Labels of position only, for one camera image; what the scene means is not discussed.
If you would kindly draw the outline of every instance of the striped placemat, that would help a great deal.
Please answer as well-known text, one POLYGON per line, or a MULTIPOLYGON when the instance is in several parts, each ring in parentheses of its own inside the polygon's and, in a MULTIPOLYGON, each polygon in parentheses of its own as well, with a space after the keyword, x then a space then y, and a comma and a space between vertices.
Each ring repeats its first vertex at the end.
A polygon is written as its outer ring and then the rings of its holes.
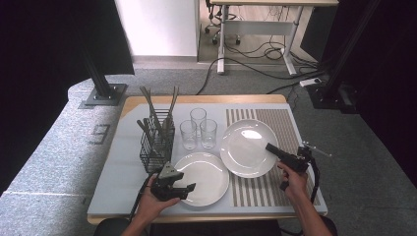
MULTIPOLYGON (((279 148, 297 153, 299 146, 294 127, 287 109, 226 109, 227 127, 243 119, 256 119, 266 123, 275 133, 279 148)), ((258 178, 242 178, 231 174, 232 207, 285 207, 290 201, 279 189, 282 171, 274 167, 258 178)), ((307 190, 310 194, 313 181, 309 178, 307 190)))

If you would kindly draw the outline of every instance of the wire basket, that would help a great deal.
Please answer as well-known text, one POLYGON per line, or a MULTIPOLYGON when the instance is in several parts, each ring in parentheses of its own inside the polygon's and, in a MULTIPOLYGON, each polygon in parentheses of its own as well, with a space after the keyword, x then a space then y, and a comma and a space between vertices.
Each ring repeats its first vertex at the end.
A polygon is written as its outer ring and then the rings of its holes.
MULTIPOLYGON (((168 118, 168 109, 155 109, 156 116, 162 126, 163 121, 168 118)), ((166 127, 162 128, 160 134, 155 126, 155 119, 149 117, 149 135, 144 132, 141 139, 140 158, 147 173, 153 173, 162 167, 166 161, 171 161, 172 147, 174 144, 175 126, 172 116, 167 119, 166 127)))

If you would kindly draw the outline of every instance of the forearm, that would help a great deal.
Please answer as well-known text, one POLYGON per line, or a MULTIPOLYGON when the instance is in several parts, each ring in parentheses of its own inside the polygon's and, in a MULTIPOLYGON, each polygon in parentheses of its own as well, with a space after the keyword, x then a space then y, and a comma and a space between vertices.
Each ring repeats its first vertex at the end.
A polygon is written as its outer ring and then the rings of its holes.
POLYGON ((123 232, 122 236, 140 236, 149 223, 143 218, 135 217, 123 232))
POLYGON ((304 235, 306 236, 331 236, 328 228, 323 223, 316 209, 307 197, 300 197, 292 201, 295 213, 300 220, 304 235))

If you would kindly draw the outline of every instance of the drinking glass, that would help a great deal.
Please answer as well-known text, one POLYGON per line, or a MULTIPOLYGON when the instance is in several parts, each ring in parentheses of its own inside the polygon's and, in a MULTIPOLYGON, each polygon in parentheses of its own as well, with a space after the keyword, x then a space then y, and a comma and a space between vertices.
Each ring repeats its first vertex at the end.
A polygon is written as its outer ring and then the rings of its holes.
POLYGON ((194 108, 191 112, 190 112, 190 116, 191 116, 191 120, 196 122, 197 125, 197 137, 199 137, 202 132, 200 130, 200 124, 206 120, 207 118, 207 113, 204 109, 202 108, 194 108))
POLYGON ((192 120, 183 121, 180 125, 183 147, 194 149, 197 146, 197 125, 192 120))
POLYGON ((214 148, 217 123, 210 119, 202 121, 202 123, 200 123, 200 130, 202 131, 203 148, 214 148))

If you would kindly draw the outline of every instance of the desk leg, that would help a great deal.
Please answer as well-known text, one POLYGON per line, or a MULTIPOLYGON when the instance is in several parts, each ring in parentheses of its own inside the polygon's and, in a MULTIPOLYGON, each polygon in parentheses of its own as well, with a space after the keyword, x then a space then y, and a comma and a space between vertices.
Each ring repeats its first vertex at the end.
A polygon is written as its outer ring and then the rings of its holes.
POLYGON ((223 5, 223 14, 221 15, 221 26, 220 26, 220 45, 218 45, 218 61, 217 61, 217 73, 219 75, 224 74, 224 27, 229 15, 229 6, 223 5))
POLYGON ((292 56, 289 53, 291 51, 292 43, 294 42, 295 33, 297 32, 298 25, 300 24, 301 14, 303 13, 303 6, 298 7, 297 17, 293 22, 291 33, 289 35, 288 45, 285 45, 284 48, 281 49, 282 57, 284 58, 285 64, 287 66, 288 72, 290 75, 296 75, 297 72, 295 71, 294 65, 292 64, 292 56))

